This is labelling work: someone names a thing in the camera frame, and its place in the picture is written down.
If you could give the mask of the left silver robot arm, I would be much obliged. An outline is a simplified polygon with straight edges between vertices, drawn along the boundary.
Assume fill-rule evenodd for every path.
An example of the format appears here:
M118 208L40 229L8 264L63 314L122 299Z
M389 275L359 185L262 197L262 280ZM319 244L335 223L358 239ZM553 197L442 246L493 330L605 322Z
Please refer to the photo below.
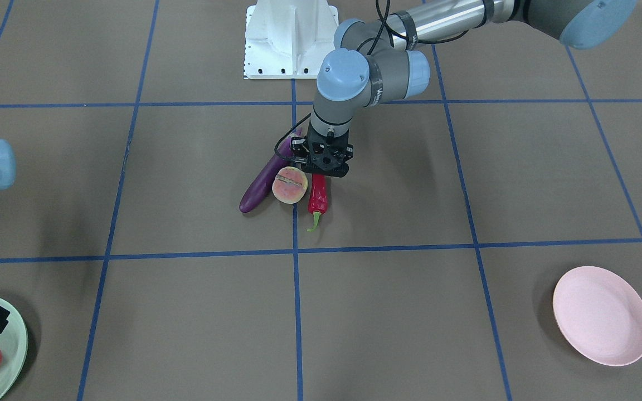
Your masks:
M420 47L462 38L494 23L519 21L575 49L614 35L634 1L431 1L399 11L385 6L377 21L343 21L316 78L304 137L288 133L275 154L310 174L343 177L353 157L349 130L355 112L423 93L431 67Z

